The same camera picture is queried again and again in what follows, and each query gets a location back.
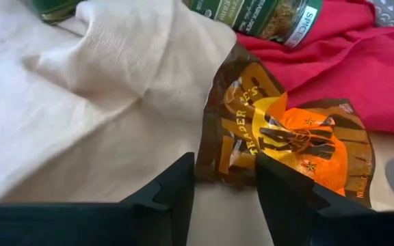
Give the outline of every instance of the beige fabric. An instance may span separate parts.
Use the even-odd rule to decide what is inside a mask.
[[[197,151],[227,26],[180,1],[101,0],[79,4],[78,37],[5,3],[1,201],[119,201]]]

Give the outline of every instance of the spice jar label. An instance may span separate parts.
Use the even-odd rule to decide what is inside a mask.
[[[314,18],[317,15],[317,10],[313,7],[307,6],[305,11],[300,19],[299,23],[296,25],[293,33],[290,37],[285,41],[284,45],[288,47],[295,47],[297,46],[300,41],[305,37],[308,33],[309,29],[313,25]]]
[[[265,40],[277,40],[290,47],[295,47],[302,41],[313,26],[321,7],[321,0],[183,0],[183,2],[191,10],[223,22],[236,31]]]

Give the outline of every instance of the brown and orange bag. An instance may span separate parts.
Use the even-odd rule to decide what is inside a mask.
[[[234,46],[213,80],[203,116],[196,175],[254,185],[258,152],[370,207],[375,164],[350,102],[326,99],[288,109],[287,93],[261,62]]]

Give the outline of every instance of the snack bag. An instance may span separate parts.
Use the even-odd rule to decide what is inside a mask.
[[[203,116],[196,174],[254,185],[258,152],[370,207],[374,154],[346,99],[286,109],[287,93],[261,62],[234,46],[213,80]]]

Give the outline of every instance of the star graphic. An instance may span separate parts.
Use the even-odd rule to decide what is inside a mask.
[[[313,123],[314,123],[314,121],[311,118],[305,120],[305,124],[312,125]]]
[[[310,162],[309,160],[305,160],[305,161],[302,161],[302,166],[306,167],[306,170],[308,172],[315,172],[315,166],[317,166],[317,164],[314,164],[314,163]]]

